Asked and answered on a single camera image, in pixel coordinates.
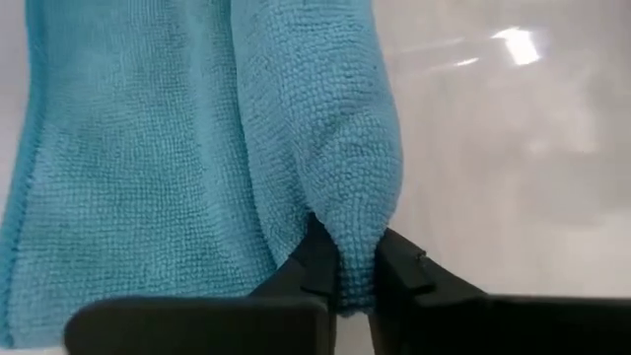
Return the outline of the blue microfibre towel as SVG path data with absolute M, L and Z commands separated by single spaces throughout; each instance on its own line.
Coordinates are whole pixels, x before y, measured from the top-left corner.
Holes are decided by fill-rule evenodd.
M 371 0 L 26 0 L 31 83 L 0 226 L 0 347 L 118 296 L 248 293 L 315 214 L 341 309 L 374 302 L 401 189 Z

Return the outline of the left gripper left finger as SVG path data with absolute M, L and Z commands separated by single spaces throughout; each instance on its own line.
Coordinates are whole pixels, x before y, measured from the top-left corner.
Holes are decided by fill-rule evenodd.
M 94 302 L 65 325 L 68 355 L 333 355 L 339 254 L 310 216 L 305 237 L 250 294 Z

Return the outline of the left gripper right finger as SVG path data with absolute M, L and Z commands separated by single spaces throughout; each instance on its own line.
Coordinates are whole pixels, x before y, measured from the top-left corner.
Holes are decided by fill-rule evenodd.
M 631 299 L 489 294 L 393 230 L 374 284 L 376 355 L 631 355 Z

